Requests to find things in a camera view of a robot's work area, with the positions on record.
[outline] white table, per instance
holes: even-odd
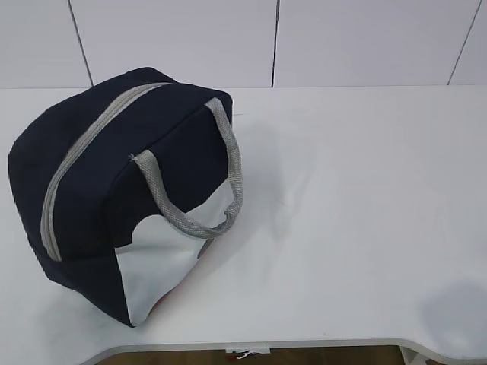
[[[80,90],[0,90],[2,363],[123,351],[398,344],[487,362],[487,87],[230,90],[245,204],[139,328],[48,281],[6,179]]]

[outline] gray handle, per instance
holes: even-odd
[[[244,202],[244,181],[242,179],[240,151],[223,104],[218,98],[214,97],[205,106],[212,111],[218,130],[227,148],[228,182],[230,183],[234,200],[225,209],[227,218],[224,222],[216,227],[206,227],[188,217],[174,205],[167,197],[158,160],[152,152],[144,150],[135,156],[133,160],[144,175],[145,181],[151,190],[152,198],[163,216],[181,232],[195,238],[208,240],[224,234],[234,224],[235,218],[238,216]]]

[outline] white panel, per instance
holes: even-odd
[[[486,2],[480,6],[451,83],[455,85],[487,84]]]
[[[209,87],[268,87],[275,0],[73,0],[95,83],[142,66]]]
[[[478,0],[281,0],[275,85],[446,84]]]
[[[0,87],[87,87],[67,0],[2,0]]]
[[[231,187],[225,180],[186,215],[207,227],[216,227],[225,221],[225,209],[232,201]],[[115,250],[133,325],[144,322],[156,302],[186,277],[204,244],[205,240],[181,233],[162,215],[151,215],[137,224],[132,244]]]

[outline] lunch bag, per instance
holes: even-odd
[[[8,173],[46,276],[126,325],[143,322],[240,211],[231,104],[140,68],[30,124]]]

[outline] white cord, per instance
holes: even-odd
[[[237,357],[237,360],[241,360],[241,359],[244,359],[245,357],[249,356],[249,355],[254,355],[255,352],[252,352],[252,351],[246,351],[243,355]]]

